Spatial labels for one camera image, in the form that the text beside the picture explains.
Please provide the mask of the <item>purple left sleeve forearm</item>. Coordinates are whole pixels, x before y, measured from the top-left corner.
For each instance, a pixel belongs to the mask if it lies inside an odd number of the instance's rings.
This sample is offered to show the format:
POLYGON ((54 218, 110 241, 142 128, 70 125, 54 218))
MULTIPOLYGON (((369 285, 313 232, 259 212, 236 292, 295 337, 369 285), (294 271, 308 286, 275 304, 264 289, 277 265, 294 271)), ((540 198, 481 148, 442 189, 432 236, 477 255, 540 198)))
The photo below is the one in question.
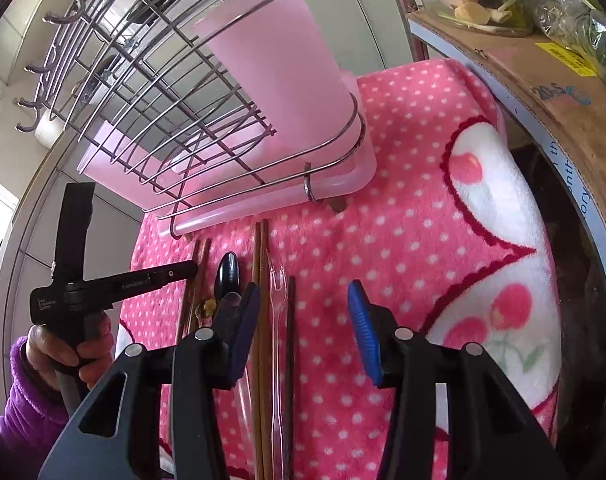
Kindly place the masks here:
POLYGON ((0 416, 0 436, 12 452, 40 465, 68 422, 62 396, 40 377, 26 356, 27 338, 10 351, 12 386, 0 416))

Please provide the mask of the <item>left hand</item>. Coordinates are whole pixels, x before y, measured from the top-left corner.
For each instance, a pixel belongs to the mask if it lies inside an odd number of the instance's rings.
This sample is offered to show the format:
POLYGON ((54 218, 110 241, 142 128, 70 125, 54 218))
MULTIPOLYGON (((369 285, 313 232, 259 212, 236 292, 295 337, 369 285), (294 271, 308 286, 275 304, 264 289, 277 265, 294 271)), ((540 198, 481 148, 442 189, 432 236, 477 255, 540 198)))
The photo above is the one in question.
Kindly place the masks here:
POLYGON ((98 334, 97 338, 86 340, 73 349, 47 327, 32 326, 25 345, 27 362, 54 390, 59 389, 55 362, 76 367, 79 379, 91 389, 113 362, 114 337, 111 320, 106 314, 102 314, 98 334))

